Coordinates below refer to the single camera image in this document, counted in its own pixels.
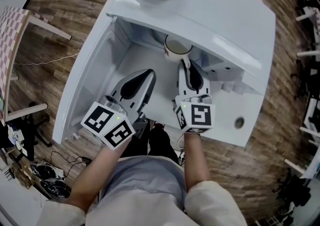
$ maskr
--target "round hole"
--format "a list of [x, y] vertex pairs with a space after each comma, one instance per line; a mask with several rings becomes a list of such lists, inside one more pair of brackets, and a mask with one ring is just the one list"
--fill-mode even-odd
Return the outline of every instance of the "round hole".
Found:
[[244, 124], [245, 124], [245, 119], [242, 116], [238, 117], [234, 122], [234, 126], [236, 129], [241, 129]]

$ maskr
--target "wooden floor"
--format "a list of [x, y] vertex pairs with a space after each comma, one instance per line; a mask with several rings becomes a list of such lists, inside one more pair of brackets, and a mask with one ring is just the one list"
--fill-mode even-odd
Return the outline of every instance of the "wooden floor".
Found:
[[[284, 159], [304, 166], [310, 159], [310, 151], [314, 152], [307, 144], [308, 137], [299, 131], [306, 100], [293, 99], [299, 81], [290, 79], [290, 73], [297, 70], [297, 45], [307, 39], [301, 25], [295, 22], [296, 2], [262, 1], [275, 12], [277, 22], [269, 84], [255, 129], [245, 148], [203, 141], [212, 180], [231, 192], [248, 223], [266, 216], [280, 205], [272, 189], [277, 186], [277, 179], [286, 173]], [[53, 25], [71, 34], [72, 39], [64, 40], [38, 27], [28, 28], [16, 62], [41, 63], [78, 53], [105, 2], [31, 0], [28, 9], [51, 20]], [[16, 110], [28, 106], [30, 101], [46, 102], [50, 122], [40, 130], [48, 140], [51, 139], [59, 101], [74, 61], [75, 58], [69, 58], [41, 66], [14, 66], [20, 79], [11, 83], [10, 107]], [[78, 156], [94, 158], [99, 149], [100, 145], [82, 131], [79, 140], [70, 138], [52, 148], [40, 143], [35, 152], [49, 160], [51, 151], [56, 150], [70, 161]], [[70, 168], [70, 164], [56, 153], [52, 155], [51, 162], [65, 171]], [[83, 168], [80, 164], [70, 171], [66, 181], [68, 185], [72, 186]]]

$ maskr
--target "beige sleeve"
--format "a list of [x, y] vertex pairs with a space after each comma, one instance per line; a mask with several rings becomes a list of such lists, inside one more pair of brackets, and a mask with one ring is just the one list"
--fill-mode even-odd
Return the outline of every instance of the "beige sleeve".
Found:
[[188, 216], [201, 226], [246, 226], [246, 220], [231, 194], [213, 181], [192, 187], [184, 206]]
[[36, 226], [81, 226], [86, 222], [86, 214], [79, 207], [46, 201]]

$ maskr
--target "person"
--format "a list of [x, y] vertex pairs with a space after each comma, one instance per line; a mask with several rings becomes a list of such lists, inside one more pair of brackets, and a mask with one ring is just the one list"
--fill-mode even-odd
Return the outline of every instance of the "person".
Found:
[[230, 193], [210, 181], [200, 136], [185, 134], [184, 148], [183, 171], [161, 124], [116, 150], [104, 147], [66, 203], [44, 203], [37, 225], [246, 225]]

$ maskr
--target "mug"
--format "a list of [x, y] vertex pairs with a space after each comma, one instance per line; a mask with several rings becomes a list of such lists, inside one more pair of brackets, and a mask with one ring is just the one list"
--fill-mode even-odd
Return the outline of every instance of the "mug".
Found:
[[166, 59], [174, 62], [183, 60], [185, 67], [189, 69], [191, 63], [188, 55], [192, 48], [193, 46], [187, 41], [168, 35], [164, 41], [164, 56]]

